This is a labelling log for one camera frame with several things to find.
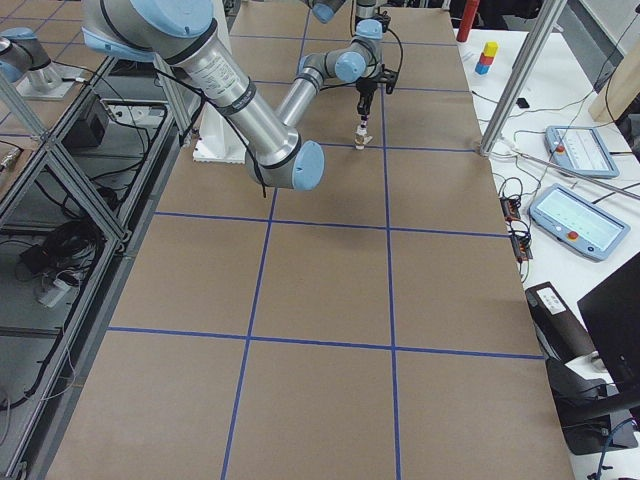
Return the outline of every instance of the screen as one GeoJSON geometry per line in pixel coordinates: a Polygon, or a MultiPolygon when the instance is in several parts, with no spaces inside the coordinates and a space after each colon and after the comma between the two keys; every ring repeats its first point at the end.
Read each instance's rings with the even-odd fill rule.
{"type": "Polygon", "coordinates": [[[575,231],[600,250],[606,250],[623,227],[591,210],[560,190],[554,190],[538,204],[538,210],[575,231]]]}
{"type": "MultiPolygon", "coordinates": [[[[640,253],[578,301],[607,370],[621,391],[640,385],[640,253]]],[[[640,405],[635,411],[640,414],[640,405]]]]}
{"type": "Polygon", "coordinates": [[[609,164],[591,130],[558,128],[571,165],[576,170],[609,170],[609,164]]]}

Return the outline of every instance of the monitor stand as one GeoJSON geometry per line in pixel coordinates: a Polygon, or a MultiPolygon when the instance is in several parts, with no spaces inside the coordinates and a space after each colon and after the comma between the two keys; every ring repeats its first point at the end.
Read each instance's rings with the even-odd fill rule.
{"type": "MultiPolygon", "coordinates": [[[[616,387],[607,385],[604,380],[600,379],[586,380],[556,359],[547,360],[547,372],[562,424],[562,432],[571,452],[574,455],[602,452],[609,432],[616,425],[631,417],[629,410],[611,411],[605,415],[578,422],[563,421],[563,418],[571,410],[617,395],[616,387]]],[[[631,423],[627,423],[616,432],[609,445],[609,450],[637,446],[638,442],[634,436],[633,426],[631,423]]]]}

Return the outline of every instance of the red block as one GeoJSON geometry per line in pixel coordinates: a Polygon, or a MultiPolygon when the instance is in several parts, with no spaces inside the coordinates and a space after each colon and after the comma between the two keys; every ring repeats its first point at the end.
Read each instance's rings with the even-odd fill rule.
{"type": "Polygon", "coordinates": [[[481,63],[482,65],[491,65],[491,64],[493,64],[493,59],[494,59],[494,58],[495,58],[495,57],[486,57],[486,56],[484,55],[484,53],[481,53],[481,54],[480,54],[480,63],[481,63]]]}

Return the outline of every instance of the yellow block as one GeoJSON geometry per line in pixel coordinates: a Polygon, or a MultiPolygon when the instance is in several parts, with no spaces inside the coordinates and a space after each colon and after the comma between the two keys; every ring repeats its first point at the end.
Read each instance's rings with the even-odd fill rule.
{"type": "Polygon", "coordinates": [[[485,57],[495,57],[498,53],[498,42],[487,42],[484,44],[484,50],[482,51],[485,57]]]}

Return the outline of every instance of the white table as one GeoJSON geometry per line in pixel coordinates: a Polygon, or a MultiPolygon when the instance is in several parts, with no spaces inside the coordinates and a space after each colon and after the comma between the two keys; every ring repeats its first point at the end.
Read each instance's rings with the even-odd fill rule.
{"type": "MultiPolygon", "coordinates": [[[[471,32],[469,40],[459,45],[459,51],[472,91],[495,101],[500,99],[511,74],[511,65],[525,36],[526,32],[488,30],[473,30],[471,32]],[[474,72],[474,68],[487,41],[498,42],[499,50],[489,73],[481,76],[474,72]]],[[[520,96],[526,98],[530,104],[528,110],[557,109],[581,100],[591,90],[589,80],[564,38],[559,33],[553,33],[520,96]]],[[[574,117],[573,126],[597,126],[599,124],[594,122],[588,113],[588,107],[595,97],[596,94],[592,92],[583,104],[577,103],[561,111],[526,113],[510,118],[503,129],[503,136],[514,142],[513,135],[518,130],[543,132],[549,125],[569,125],[574,117]]],[[[474,106],[480,127],[484,130],[487,125],[486,120],[491,118],[496,105],[474,95],[474,106]]],[[[512,115],[519,115],[524,111],[515,106],[512,115]]],[[[615,125],[604,126],[598,130],[610,152],[629,151],[626,141],[615,125]]],[[[514,143],[520,151],[544,160],[549,158],[542,134],[518,133],[514,143]]],[[[498,143],[494,149],[497,154],[508,151],[510,151],[510,147],[503,143],[498,143]]],[[[617,187],[624,187],[640,181],[640,164],[633,155],[616,155],[614,161],[620,169],[620,176],[607,182],[617,187]]],[[[497,174],[495,178],[497,186],[502,183],[502,179],[498,176],[501,175],[520,178],[524,184],[525,192],[533,191],[536,188],[536,181],[518,170],[513,158],[505,159],[492,155],[491,164],[494,173],[497,174]]],[[[545,170],[543,166],[527,160],[521,159],[518,164],[537,178],[540,178],[545,170]]],[[[554,183],[573,188],[578,195],[588,200],[594,200],[609,193],[607,190],[585,181],[563,176],[553,169],[549,169],[542,179],[540,192],[554,183]]],[[[516,182],[512,182],[507,193],[517,193],[517,190],[516,182]]],[[[634,191],[640,193],[640,187],[634,191]]],[[[531,225],[533,238],[531,249],[534,256],[534,259],[529,262],[531,270],[524,282],[524,288],[550,281],[574,314],[582,321],[577,301],[640,250],[640,203],[616,194],[598,204],[607,212],[629,224],[631,231],[607,260],[594,262],[574,253],[533,224],[526,215],[531,201],[531,195],[523,197],[521,207],[521,213],[531,225]]],[[[578,359],[575,363],[576,365],[571,365],[571,367],[587,378],[602,376],[584,360],[578,359]]],[[[584,480],[597,468],[598,455],[581,457],[572,455],[571,457],[576,479],[584,480]]],[[[605,471],[602,475],[603,480],[625,476],[640,478],[640,449],[609,452],[605,465],[613,465],[615,468],[605,471]]]]}

